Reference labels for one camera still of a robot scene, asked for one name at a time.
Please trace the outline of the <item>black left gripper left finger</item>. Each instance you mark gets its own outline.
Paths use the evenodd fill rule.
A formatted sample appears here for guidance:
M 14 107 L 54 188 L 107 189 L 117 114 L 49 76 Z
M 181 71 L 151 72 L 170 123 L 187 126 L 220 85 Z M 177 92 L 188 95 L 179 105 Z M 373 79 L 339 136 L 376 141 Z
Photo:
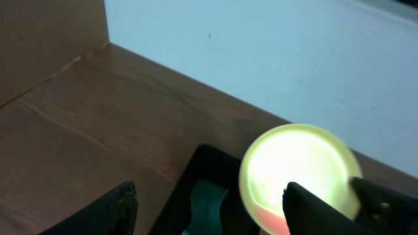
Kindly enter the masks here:
M 137 211 L 135 183 L 125 181 L 39 235 L 133 235 Z

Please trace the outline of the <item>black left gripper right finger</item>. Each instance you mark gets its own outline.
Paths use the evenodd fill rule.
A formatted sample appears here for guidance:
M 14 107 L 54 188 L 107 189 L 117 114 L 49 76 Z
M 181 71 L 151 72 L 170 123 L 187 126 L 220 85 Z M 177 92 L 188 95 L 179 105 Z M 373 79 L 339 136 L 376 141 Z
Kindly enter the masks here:
M 282 205 L 291 235 L 371 235 L 296 182 L 287 184 Z

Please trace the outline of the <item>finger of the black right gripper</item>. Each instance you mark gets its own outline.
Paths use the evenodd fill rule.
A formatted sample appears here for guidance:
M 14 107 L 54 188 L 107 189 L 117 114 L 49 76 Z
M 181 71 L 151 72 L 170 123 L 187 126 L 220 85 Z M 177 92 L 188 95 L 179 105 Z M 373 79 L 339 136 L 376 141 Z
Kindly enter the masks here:
M 360 202 L 355 222 L 374 234 L 417 235 L 417 198 L 353 178 L 351 186 Z

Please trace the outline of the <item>yellow plastic plate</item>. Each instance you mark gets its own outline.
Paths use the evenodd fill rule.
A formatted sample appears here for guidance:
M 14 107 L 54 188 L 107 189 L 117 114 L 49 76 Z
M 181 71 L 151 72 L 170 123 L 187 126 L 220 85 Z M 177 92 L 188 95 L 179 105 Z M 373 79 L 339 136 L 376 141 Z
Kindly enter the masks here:
M 352 151 L 330 132 L 306 124 L 273 128 L 258 137 L 242 159 L 241 199 L 251 218 L 269 234 L 288 234 L 282 195 L 291 181 L 354 220 L 359 199 L 350 180 L 362 177 Z

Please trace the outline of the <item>green yellow sponge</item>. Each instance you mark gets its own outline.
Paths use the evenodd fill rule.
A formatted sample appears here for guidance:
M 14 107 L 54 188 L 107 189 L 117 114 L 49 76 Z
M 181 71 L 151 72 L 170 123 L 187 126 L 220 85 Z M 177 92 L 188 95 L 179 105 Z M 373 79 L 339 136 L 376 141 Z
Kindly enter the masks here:
M 191 220 L 182 235 L 222 235 L 221 205 L 228 190 L 199 180 L 191 193 Z

